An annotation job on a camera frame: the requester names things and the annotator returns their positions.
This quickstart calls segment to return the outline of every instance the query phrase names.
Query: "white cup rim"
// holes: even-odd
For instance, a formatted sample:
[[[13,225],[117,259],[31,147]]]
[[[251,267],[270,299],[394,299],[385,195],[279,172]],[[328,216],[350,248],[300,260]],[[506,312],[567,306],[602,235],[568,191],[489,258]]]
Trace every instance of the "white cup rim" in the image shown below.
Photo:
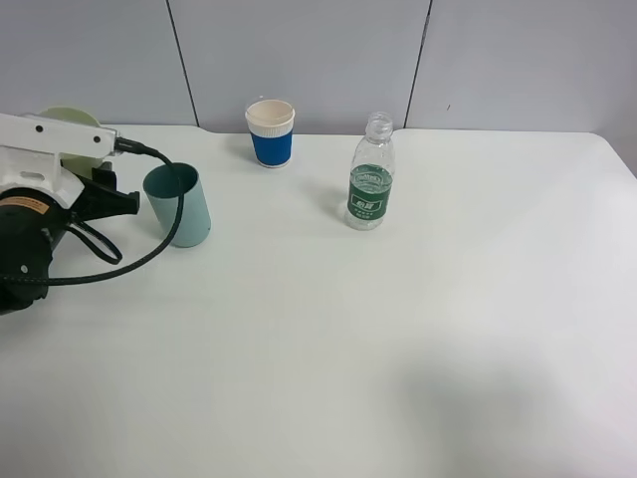
[[[278,117],[269,117],[269,118],[259,117],[255,115],[254,113],[251,113],[251,110],[254,107],[258,107],[258,106],[260,107],[271,106],[271,107],[277,107],[277,108],[284,107],[287,110],[287,112]],[[248,108],[246,109],[246,120],[248,122],[251,122],[252,124],[255,124],[261,127],[281,127],[285,124],[290,123],[290,121],[294,120],[295,114],[296,112],[294,107],[290,105],[288,102],[284,102],[283,100],[260,100],[248,106]]]

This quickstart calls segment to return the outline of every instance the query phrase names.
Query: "green bottle label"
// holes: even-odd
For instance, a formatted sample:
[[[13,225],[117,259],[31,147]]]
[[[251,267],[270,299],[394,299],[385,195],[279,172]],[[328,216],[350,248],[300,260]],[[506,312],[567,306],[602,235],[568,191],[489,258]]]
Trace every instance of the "green bottle label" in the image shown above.
[[[363,221],[380,219],[387,211],[392,177],[374,164],[357,166],[349,175],[347,209]]]

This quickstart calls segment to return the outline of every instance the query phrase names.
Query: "light blue cup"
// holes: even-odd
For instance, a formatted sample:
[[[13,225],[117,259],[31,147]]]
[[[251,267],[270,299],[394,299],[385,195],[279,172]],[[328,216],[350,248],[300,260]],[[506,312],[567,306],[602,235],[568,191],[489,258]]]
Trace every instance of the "light blue cup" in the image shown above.
[[[210,233],[211,221],[203,194],[199,173],[189,164],[175,162],[184,189],[181,223],[171,244],[176,247],[193,247],[201,244]],[[143,180],[143,190],[150,205],[168,234],[177,213],[177,183],[165,164],[150,171]]]

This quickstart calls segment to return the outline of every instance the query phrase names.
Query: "clear plastic bottle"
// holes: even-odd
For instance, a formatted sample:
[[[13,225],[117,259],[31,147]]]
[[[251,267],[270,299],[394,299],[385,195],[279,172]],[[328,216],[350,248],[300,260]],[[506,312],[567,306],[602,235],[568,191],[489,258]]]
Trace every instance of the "clear plastic bottle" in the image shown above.
[[[345,223],[359,231],[382,224],[396,171],[393,121],[387,113],[369,117],[365,137],[356,147],[349,174]]]

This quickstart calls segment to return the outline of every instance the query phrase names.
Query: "gray wall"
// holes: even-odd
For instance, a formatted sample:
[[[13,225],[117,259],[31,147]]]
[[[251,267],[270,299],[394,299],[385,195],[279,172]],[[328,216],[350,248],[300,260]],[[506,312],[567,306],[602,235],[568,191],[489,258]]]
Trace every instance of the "gray wall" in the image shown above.
[[[170,0],[200,123],[257,95],[297,131],[401,126],[429,0]],[[594,131],[637,171],[634,0],[434,0],[407,125]],[[4,0],[0,111],[195,124],[165,0]]]
[[[434,0],[409,127],[595,131],[637,170],[637,2]]]
[[[403,126],[428,0],[170,0],[201,125],[246,130],[246,102],[283,96],[299,132]]]
[[[195,124],[163,0],[2,0],[0,112]]]

